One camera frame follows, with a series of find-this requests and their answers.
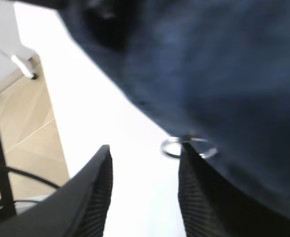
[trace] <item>wooden floor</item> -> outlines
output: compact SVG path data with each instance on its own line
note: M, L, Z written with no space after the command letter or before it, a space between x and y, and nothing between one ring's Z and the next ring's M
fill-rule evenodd
M59 185L69 174L56 127L45 79L22 77L0 93L0 134L7 165L39 175ZM47 195L54 190L12 174L14 199Z

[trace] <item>silver ring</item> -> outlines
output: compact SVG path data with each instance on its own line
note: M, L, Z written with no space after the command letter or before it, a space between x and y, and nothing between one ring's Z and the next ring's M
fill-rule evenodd
M208 140L203 139L203 138L198 138L198 137L191 137L191 136L185 136L185 137L169 137L168 139L166 139L164 142L161 143L160 149L161 152L163 154L165 154L166 156L172 157L172 158L180 158L180 156L172 154L170 152L168 152L166 150L166 147L172 143L178 143L178 144L182 144L182 143L186 143L186 142L204 142L207 143ZM199 155L203 158L203 159L207 159L210 158L214 155L217 154L217 149L216 148L211 148L203 153L199 153Z

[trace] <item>navy jacket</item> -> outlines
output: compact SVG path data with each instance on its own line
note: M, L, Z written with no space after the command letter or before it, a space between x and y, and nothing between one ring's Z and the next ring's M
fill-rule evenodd
M211 141L209 164L290 218L290 0L69 0L60 15L132 103Z

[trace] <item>denim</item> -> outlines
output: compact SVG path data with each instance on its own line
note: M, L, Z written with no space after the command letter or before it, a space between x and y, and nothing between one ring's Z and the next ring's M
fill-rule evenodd
M126 7L128 20L115 31L97 29L84 0L70 0L59 13L143 113L172 136L208 139L219 150L209 164L290 218L290 0L140 0Z

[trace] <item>black cable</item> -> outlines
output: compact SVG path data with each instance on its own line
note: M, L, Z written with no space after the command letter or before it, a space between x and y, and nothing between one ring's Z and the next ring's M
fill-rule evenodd
M19 169L15 169L15 168L12 168L12 167L9 167L9 166L5 166L5 165L2 165L2 164L0 164L0 172L6 172L6 173L12 172L12 173L15 173L15 174L23 175L25 177L37 180L37 181L39 181L41 183L44 183L44 184L46 184L48 186L51 186L54 189L59 189L60 188L58 185L54 184L53 182L50 182L49 180L41 178L41 177L39 177L39 176L37 176L35 174L31 174L29 172L22 171L22 170L19 170Z
M37 200L15 200L14 203L17 202L31 202L31 203L40 203L41 201L37 201Z
M40 203L41 201L37 201L37 200L15 200L14 204L17 202L31 202L31 203Z

